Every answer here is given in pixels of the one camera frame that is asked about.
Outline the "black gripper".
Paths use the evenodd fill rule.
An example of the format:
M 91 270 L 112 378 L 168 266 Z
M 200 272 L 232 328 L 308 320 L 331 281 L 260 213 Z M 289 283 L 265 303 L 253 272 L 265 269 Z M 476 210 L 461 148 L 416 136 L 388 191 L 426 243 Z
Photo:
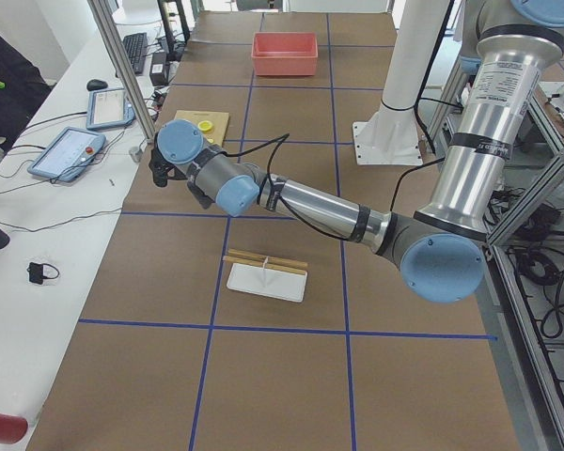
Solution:
M 165 159 L 157 145 L 151 150 L 149 169 L 153 183 L 159 188 L 165 188 L 170 180 L 184 180 L 184 174 Z

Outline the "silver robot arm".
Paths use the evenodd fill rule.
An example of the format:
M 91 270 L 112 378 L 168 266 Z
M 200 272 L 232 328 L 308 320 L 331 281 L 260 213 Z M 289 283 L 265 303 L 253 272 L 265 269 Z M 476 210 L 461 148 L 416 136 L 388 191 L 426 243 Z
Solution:
M 462 52 L 481 63 L 431 201 L 412 217 L 235 163 L 184 119 L 156 135 L 149 161 L 154 183 L 182 179 L 203 208 L 216 205 L 236 217 L 256 204 L 331 238 L 364 244 L 429 301 L 469 296 L 483 277 L 484 211 L 542 72 L 564 53 L 564 1 L 471 1 L 465 15 Z

